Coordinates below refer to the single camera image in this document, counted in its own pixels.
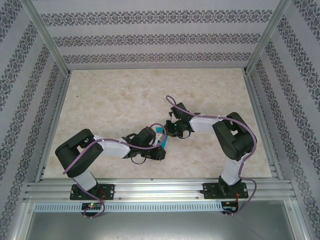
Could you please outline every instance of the gray metal panel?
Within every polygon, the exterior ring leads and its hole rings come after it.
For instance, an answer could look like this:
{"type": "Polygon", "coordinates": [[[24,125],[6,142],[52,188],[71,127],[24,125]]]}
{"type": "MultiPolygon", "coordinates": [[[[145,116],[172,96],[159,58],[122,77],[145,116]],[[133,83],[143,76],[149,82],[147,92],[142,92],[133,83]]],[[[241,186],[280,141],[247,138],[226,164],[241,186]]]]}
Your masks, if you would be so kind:
{"type": "Polygon", "coordinates": [[[217,212],[107,213],[84,219],[80,213],[32,216],[27,240],[292,240],[282,201],[252,202],[242,214],[217,212]]]}

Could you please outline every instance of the black cable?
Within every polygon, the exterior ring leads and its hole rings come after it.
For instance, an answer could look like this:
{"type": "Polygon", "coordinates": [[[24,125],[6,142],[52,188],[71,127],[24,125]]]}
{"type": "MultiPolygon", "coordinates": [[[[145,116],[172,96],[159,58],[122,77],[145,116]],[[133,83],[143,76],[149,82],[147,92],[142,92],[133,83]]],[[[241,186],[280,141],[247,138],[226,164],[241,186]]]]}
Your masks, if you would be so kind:
{"type": "Polygon", "coordinates": [[[143,162],[137,163],[137,162],[135,162],[135,161],[133,160],[133,158],[131,158],[131,162],[133,162],[134,164],[140,165],[140,164],[144,164],[145,161],[146,161],[146,159],[147,159],[147,158],[145,157],[144,160],[143,160],[143,162]]]}
{"type": "Polygon", "coordinates": [[[187,139],[188,137],[190,137],[190,135],[191,135],[191,132],[189,131],[189,135],[187,137],[180,137],[180,136],[177,136],[177,137],[180,139],[187,139]]]}
{"type": "Polygon", "coordinates": [[[152,143],[151,143],[152,146],[154,145],[155,141],[156,141],[156,136],[152,138],[152,143]]]}

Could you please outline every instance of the wire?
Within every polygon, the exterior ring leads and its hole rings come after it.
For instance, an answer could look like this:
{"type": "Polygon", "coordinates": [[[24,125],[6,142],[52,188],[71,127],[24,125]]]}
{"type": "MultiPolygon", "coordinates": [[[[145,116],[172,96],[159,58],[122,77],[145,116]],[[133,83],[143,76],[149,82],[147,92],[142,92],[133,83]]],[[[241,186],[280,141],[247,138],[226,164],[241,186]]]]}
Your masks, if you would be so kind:
{"type": "Polygon", "coordinates": [[[210,115],[198,115],[198,114],[194,114],[194,113],[191,113],[187,110],[184,110],[182,109],[181,107],[178,107],[177,106],[177,102],[176,100],[170,96],[170,95],[167,95],[165,96],[165,99],[172,105],[174,106],[176,109],[186,113],[186,114],[189,114],[191,116],[194,116],[194,117],[198,117],[198,118],[208,118],[208,119],[222,119],[222,120],[227,120],[227,121],[231,121],[231,122],[234,122],[238,125],[240,125],[241,127],[243,127],[244,129],[246,129],[248,131],[248,133],[251,135],[252,137],[252,140],[253,140],[253,148],[252,148],[252,151],[246,156],[243,158],[243,161],[240,165],[240,168],[239,168],[239,171],[238,171],[238,176],[240,179],[242,180],[245,180],[245,181],[251,181],[253,182],[254,184],[254,189],[252,191],[252,194],[251,196],[249,197],[249,199],[246,201],[246,203],[242,206],[242,208],[240,208],[240,210],[238,210],[237,212],[233,213],[232,216],[235,216],[235,215],[238,215],[239,213],[241,213],[243,211],[244,208],[246,208],[248,206],[248,204],[250,203],[251,199],[254,197],[256,191],[257,191],[257,183],[255,180],[251,179],[251,178],[248,178],[248,177],[242,177],[241,176],[241,172],[242,172],[242,169],[244,168],[244,165],[245,165],[245,162],[248,158],[250,158],[256,151],[257,149],[257,139],[256,139],[256,136],[255,134],[252,132],[252,130],[245,124],[243,124],[242,122],[238,121],[238,120],[235,120],[233,118],[229,118],[229,117],[225,117],[225,116],[210,116],[210,115]]]}
{"type": "Polygon", "coordinates": [[[238,208],[239,207],[239,193],[238,192],[236,192],[235,193],[235,198],[236,198],[236,207],[235,208],[238,208]]]}
{"type": "Polygon", "coordinates": [[[133,160],[133,158],[131,158],[131,162],[133,162],[134,164],[140,165],[140,164],[144,164],[145,161],[146,161],[146,159],[147,159],[147,158],[145,157],[144,160],[143,160],[143,162],[137,163],[137,162],[135,162],[135,161],[133,160]]]}

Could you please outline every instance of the robotic arm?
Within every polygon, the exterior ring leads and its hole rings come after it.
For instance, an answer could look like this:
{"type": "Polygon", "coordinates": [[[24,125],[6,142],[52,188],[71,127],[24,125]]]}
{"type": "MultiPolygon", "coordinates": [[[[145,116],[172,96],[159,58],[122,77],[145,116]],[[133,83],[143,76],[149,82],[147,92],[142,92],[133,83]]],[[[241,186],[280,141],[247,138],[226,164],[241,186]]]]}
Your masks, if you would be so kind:
{"type": "Polygon", "coordinates": [[[148,126],[138,134],[132,133],[119,139],[102,138],[93,135],[89,129],[83,129],[61,144],[55,150],[55,155],[65,170],[64,174],[73,178],[85,191],[96,196],[101,188],[88,167],[99,155],[132,160],[140,154],[145,159],[163,160],[166,151],[158,144],[163,139],[164,134],[155,133],[148,126]],[[79,148],[87,150],[80,153],[79,148]]]}
{"type": "MultiPolygon", "coordinates": [[[[166,152],[160,144],[165,140],[166,135],[183,139],[185,131],[189,132],[189,136],[194,132],[215,134],[226,155],[225,167],[218,183],[203,184],[204,190],[201,192],[204,194],[204,198],[233,199],[235,196],[237,199],[248,198],[246,184],[242,183],[244,178],[240,176],[240,173],[245,160],[254,153],[257,139],[240,115],[232,112],[227,116],[216,117],[190,113],[182,102],[176,104],[170,96],[166,96],[166,99],[173,105],[171,112],[169,112],[171,120],[167,120],[165,126],[159,123],[153,124],[162,126],[162,134],[155,133],[151,129],[153,125],[145,127],[138,134],[132,133],[120,139],[102,138],[93,135],[89,129],[84,129],[56,149],[55,154],[65,170],[64,174],[73,178],[77,183],[72,186],[71,200],[96,199],[103,204],[103,200],[108,199],[105,198],[107,195],[105,193],[106,186],[99,185],[88,170],[88,167],[99,155],[116,156],[123,159],[131,158],[132,160],[140,154],[145,159],[163,160],[166,152]],[[238,196],[238,192],[245,192],[245,194],[238,196]]],[[[113,199],[113,190],[114,188],[109,189],[110,199],[113,199]]]]}
{"type": "MultiPolygon", "coordinates": [[[[225,166],[219,177],[218,187],[225,197],[234,195],[242,181],[238,174],[240,167],[243,160],[254,148],[252,136],[243,126],[232,121],[202,117],[198,112],[194,115],[199,116],[192,116],[185,112],[187,109],[182,102],[176,106],[171,108],[171,112],[169,112],[171,120],[167,120],[164,126],[167,135],[182,139],[184,131],[188,131],[189,136],[194,132],[215,134],[222,151],[226,155],[225,166]]],[[[226,118],[246,125],[245,121],[236,112],[230,113],[226,118]]]]}

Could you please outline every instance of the black mounting bracket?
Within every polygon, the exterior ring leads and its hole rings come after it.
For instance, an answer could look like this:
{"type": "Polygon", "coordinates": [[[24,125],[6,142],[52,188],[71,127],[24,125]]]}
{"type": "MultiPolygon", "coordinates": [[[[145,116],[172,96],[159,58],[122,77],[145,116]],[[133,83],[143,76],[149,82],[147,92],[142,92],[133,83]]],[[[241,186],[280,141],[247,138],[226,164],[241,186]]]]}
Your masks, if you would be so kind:
{"type": "MultiPolygon", "coordinates": [[[[115,185],[99,184],[98,189],[96,190],[96,194],[93,194],[93,195],[101,200],[113,200],[115,195],[115,185]]],[[[81,191],[81,189],[77,186],[77,184],[73,184],[71,188],[71,193],[70,193],[70,200],[95,200],[95,199],[85,194],[83,191],[81,191]]]]}
{"type": "Polygon", "coordinates": [[[249,197],[247,185],[244,182],[238,184],[236,189],[223,193],[219,188],[219,183],[204,183],[203,190],[200,191],[204,199],[235,199],[238,193],[239,199],[247,199],[249,197]]]}

